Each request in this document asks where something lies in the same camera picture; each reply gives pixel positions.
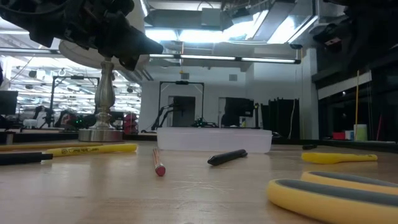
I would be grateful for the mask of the red chair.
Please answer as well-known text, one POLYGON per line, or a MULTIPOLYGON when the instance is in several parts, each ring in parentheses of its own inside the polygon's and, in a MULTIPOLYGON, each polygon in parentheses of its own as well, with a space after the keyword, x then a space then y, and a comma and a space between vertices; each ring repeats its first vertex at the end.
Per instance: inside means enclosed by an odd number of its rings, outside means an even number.
POLYGON ((128 113, 125 115, 123 120, 123 130, 125 134, 137 134, 137 114, 135 113, 128 113))

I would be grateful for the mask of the orange pencil with red eraser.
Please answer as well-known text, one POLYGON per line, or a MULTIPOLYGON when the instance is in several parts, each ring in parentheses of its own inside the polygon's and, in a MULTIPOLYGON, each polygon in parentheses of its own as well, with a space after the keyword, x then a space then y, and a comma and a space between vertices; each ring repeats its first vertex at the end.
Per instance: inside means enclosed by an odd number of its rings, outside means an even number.
POLYGON ((159 177, 163 177, 165 175, 166 168, 160 160, 158 149, 154 148, 152 152, 153 152, 155 173, 159 177))

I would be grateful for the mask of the yellow highlighter with black print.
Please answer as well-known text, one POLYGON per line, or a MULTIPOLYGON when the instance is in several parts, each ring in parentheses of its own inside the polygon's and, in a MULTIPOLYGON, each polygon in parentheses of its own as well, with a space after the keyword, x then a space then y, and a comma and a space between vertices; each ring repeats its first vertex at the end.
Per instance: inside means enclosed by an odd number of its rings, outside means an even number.
POLYGON ((102 146, 64 147, 46 150, 53 157, 78 156, 85 154, 104 154, 113 152, 136 152, 137 144, 107 144, 102 146))

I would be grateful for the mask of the plain yellow highlighter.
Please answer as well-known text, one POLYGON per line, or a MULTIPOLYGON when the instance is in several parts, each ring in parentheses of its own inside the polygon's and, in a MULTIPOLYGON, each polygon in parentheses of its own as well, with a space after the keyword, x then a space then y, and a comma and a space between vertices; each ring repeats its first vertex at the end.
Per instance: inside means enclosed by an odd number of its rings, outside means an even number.
POLYGON ((324 152, 304 152, 302 159, 314 164, 336 164, 340 162, 367 162, 377 161, 375 154, 340 154, 324 152))

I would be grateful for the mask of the clear plastic supply box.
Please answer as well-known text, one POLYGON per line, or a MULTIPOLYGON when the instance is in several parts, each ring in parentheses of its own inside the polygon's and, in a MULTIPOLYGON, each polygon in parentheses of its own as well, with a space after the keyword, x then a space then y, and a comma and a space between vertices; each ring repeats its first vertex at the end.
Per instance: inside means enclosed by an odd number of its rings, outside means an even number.
POLYGON ((159 149, 174 151, 267 153, 271 149, 272 132, 245 128, 176 128, 157 130, 159 149))

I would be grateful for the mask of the black curtain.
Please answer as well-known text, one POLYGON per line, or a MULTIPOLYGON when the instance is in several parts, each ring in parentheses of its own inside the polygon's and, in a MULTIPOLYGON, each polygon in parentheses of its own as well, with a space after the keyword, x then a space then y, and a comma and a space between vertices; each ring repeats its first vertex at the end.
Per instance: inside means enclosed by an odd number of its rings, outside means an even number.
POLYGON ((263 129, 286 139, 300 139, 299 99, 274 98, 261 104, 263 129))

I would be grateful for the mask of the white shade metal table lamp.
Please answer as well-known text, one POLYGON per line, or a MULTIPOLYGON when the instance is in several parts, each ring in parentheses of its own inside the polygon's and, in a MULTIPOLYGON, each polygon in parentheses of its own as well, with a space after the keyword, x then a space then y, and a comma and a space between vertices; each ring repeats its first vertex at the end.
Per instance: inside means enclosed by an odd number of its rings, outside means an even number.
POLYGON ((73 62, 101 70, 101 78, 95 91, 96 123, 87 129, 79 130, 78 140, 82 142, 123 141, 123 131, 111 126, 110 115, 110 107, 115 103, 112 81, 114 70, 123 68, 118 59, 103 57, 95 49, 85 50, 66 40, 59 43, 58 49, 63 56, 73 62))

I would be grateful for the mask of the black aluminium table frame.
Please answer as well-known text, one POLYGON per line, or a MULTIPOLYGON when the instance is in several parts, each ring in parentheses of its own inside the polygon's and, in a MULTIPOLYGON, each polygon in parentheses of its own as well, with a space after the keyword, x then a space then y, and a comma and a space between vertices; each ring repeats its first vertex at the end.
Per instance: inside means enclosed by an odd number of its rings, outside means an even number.
MULTIPOLYGON (((12 143, 30 143, 30 142, 54 142, 66 140, 78 140, 78 133, 15 133, 0 131, 0 144, 6 144, 9 137, 12 137, 12 143)), ((146 134, 123 134, 123 141, 155 141, 157 142, 157 135, 146 134)), ((84 142, 87 144, 94 144, 101 142, 84 142)), ((272 145, 298 145, 303 146, 306 144, 316 144, 317 146, 331 146, 331 147, 344 147, 351 149, 360 149, 377 152, 391 152, 398 154, 398 144, 385 143, 385 142, 366 142, 366 141, 346 141, 346 140, 299 140, 299 139, 286 139, 282 137, 275 138, 272 133, 272 145)))

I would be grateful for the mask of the black computer monitor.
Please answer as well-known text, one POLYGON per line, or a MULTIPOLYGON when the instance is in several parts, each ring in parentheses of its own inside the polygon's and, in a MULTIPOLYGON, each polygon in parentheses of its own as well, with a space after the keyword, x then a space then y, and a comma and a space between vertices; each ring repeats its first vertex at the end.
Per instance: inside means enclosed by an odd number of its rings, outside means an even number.
POLYGON ((17 106, 17 91, 0 91, 0 115, 14 115, 17 106))

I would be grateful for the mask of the black pen with white print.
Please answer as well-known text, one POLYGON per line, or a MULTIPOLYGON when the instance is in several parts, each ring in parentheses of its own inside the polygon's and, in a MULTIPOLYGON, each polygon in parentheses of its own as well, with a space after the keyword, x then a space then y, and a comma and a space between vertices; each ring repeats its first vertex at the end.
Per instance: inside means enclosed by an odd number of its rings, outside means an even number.
POLYGON ((40 163, 51 159, 53 159, 53 154, 42 152, 7 153, 0 154, 0 166, 40 163))

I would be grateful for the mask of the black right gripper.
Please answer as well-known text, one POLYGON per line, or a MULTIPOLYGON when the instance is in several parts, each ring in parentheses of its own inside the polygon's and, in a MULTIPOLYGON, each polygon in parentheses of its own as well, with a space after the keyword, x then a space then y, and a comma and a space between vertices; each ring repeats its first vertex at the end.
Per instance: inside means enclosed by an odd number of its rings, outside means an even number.
POLYGON ((342 53, 348 62, 367 62, 366 36, 367 19, 354 18, 323 26, 313 40, 332 53, 342 53))

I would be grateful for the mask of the yellow handled scissors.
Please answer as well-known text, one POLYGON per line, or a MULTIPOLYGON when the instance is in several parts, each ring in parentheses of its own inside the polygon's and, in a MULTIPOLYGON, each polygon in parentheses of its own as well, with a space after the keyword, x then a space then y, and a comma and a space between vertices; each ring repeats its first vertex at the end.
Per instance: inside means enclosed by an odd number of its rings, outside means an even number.
POLYGON ((398 224, 398 184, 357 175, 309 171, 268 183, 273 204, 332 224, 398 224))

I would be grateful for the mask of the black gantry frame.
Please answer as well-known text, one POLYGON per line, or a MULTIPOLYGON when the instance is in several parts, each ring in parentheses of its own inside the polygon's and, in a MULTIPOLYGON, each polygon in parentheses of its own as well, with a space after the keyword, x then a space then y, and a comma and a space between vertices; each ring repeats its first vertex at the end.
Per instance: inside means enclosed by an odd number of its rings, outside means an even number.
MULTIPOLYGON (((96 84, 93 84, 94 87, 97 87, 100 84, 100 79, 98 77, 84 77, 83 75, 70 75, 70 76, 53 76, 52 80, 52 89, 50 94, 50 110, 53 110, 53 101, 55 96, 55 88, 58 87, 60 84, 63 83, 64 80, 71 79, 71 80, 84 80, 88 79, 90 81, 96 80, 96 84)), ((90 114, 88 116, 79 117, 75 113, 72 113, 68 110, 64 110, 60 113, 58 120, 54 122, 53 126, 56 128, 61 128, 63 123, 62 119, 65 115, 71 115, 72 120, 68 120, 65 125, 67 127, 71 126, 75 129, 87 129, 89 126, 94 125, 95 123, 95 115, 90 114)))
POLYGON ((160 101, 161 101, 161 95, 162 95, 162 85, 164 83, 171 83, 175 85, 201 85, 202 90, 201 90, 201 116, 200 118, 204 120, 204 99, 205 99, 205 83, 203 82, 188 82, 188 81, 160 81, 159 82, 159 95, 158 95, 158 112, 160 112, 161 107, 160 107, 160 101))

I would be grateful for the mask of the thin red pole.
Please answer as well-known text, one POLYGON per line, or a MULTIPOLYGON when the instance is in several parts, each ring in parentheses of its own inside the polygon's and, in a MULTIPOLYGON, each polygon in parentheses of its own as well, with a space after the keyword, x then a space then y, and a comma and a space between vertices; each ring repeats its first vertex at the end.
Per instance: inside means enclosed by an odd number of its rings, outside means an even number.
POLYGON ((377 134, 376 134, 377 141, 381 139, 382 120, 383 120, 383 116, 382 116, 382 114, 380 114, 378 126, 377 126, 377 134))

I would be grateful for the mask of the long ceiling light bar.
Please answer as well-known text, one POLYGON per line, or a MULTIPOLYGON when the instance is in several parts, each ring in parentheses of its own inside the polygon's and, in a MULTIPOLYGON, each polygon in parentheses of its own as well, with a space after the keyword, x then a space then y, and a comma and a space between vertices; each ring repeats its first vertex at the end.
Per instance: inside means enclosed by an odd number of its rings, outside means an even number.
POLYGON ((286 58, 267 58, 267 57, 232 57, 218 55, 187 55, 187 54, 150 54, 150 58, 178 59, 178 60, 217 60, 234 62, 253 62, 253 63, 282 63, 282 64, 300 64, 299 59, 286 58))

